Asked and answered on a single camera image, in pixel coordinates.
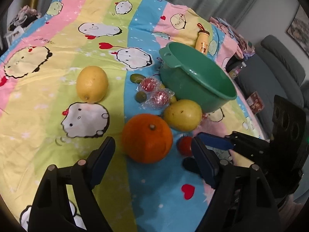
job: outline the metal bolt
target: metal bolt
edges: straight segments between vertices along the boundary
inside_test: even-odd
[[[55,167],[56,167],[55,165],[49,165],[47,169],[49,171],[53,171],[55,169]]]
[[[228,162],[226,159],[221,159],[221,160],[220,160],[220,164],[221,164],[222,166],[227,166],[228,163],[229,163],[229,162]]]
[[[80,159],[78,162],[77,162],[78,165],[80,166],[84,166],[86,164],[86,160],[85,159]]]
[[[256,171],[259,170],[260,168],[257,164],[253,164],[251,167],[253,170],[256,170]]]

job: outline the brown bottle cap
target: brown bottle cap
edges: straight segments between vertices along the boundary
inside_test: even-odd
[[[201,32],[206,33],[210,36],[210,33],[208,31],[200,30],[198,33],[201,33]]]

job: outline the sofa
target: sofa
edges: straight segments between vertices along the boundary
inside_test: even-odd
[[[241,64],[244,60],[231,60],[226,70]],[[300,106],[309,106],[309,89],[305,79],[305,70],[291,52],[273,35],[268,35],[256,47],[256,53],[244,61],[244,67],[235,82],[245,97],[257,91],[264,103],[264,109],[256,116],[265,135],[272,133],[273,99],[277,94]]]

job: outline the framed picture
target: framed picture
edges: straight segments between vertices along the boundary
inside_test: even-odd
[[[287,33],[309,56],[309,18],[307,17],[302,6],[299,6],[295,18],[288,28]]]

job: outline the orange fruit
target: orange fruit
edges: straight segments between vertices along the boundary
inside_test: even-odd
[[[131,118],[122,131],[124,152],[139,163],[162,160],[173,144],[173,134],[168,124],[159,116],[139,114]]]

